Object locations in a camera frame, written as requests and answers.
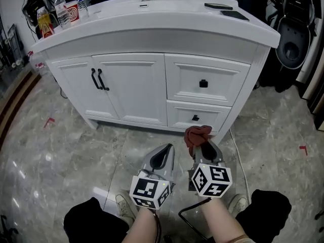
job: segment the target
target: water bottle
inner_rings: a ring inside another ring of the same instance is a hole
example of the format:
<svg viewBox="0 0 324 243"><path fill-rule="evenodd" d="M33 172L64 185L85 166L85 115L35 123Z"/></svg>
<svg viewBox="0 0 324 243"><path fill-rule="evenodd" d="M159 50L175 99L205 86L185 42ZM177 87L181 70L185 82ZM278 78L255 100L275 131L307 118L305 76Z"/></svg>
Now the water bottle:
<svg viewBox="0 0 324 243"><path fill-rule="evenodd" d="M54 6L61 27L63 29L67 29L71 27L70 15L69 12L67 11L65 0L55 0Z"/></svg>
<svg viewBox="0 0 324 243"><path fill-rule="evenodd" d="M77 8L79 10L79 16L81 20L85 20L89 17L88 8L86 4L86 0L76 0Z"/></svg>

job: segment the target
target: cup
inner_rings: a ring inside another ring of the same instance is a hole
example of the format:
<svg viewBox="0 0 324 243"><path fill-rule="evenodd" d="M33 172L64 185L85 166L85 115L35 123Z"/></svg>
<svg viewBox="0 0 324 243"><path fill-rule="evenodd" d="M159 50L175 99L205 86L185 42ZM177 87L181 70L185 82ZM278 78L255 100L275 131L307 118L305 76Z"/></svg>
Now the cup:
<svg viewBox="0 0 324 243"><path fill-rule="evenodd" d="M79 11L77 9L77 1L71 1L66 4L67 11L69 12L71 25L74 26L80 22Z"/></svg>

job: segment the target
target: wooden baseboard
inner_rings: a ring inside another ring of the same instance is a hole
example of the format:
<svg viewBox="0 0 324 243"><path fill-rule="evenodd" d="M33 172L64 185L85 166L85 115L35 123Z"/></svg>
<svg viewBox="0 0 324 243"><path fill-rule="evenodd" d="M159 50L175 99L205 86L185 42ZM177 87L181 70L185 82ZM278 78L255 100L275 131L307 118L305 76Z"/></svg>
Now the wooden baseboard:
<svg viewBox="0 0 324 243"><path fill-rule="evenodd" d="M6 100L0 109L0 149L20 106L40 78L38 73L29 70L20 74L9 88Z"/></svg>

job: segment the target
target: bottle cap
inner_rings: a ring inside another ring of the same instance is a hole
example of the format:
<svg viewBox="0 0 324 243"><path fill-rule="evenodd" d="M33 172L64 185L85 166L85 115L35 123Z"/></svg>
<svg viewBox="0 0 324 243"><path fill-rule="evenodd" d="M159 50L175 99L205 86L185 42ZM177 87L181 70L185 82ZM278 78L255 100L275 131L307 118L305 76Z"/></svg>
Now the bottle cap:
<svg viewBox="0 0 324 243"><path fill-rule="evenodd" d="M43 6L42 8L39 8L39 9L37 10L37 13L40 13L40 12L44 11L44 9L45 9L45 6Z"/></svg>

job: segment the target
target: black drawer knob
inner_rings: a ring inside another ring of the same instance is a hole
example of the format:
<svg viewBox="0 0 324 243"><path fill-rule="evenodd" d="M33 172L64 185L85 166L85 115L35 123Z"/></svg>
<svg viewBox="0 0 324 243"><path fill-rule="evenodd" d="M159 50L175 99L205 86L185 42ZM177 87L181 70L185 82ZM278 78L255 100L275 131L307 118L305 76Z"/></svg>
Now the black drawer knob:
<svg viewBox="0 0 324 243"><path fill-rule="evenodd" d="M199 120L198 115L194 115L193 118L192 118L192 120L194 120L195 122L197 122Z"/></svg>
<svg viewBox="0 0 324 243"><path fill-rule="evenodd" d="M206 81L205 79L202 79L201 81L199 81L199 87L207 88L208 87L208 81Z"/></svg>

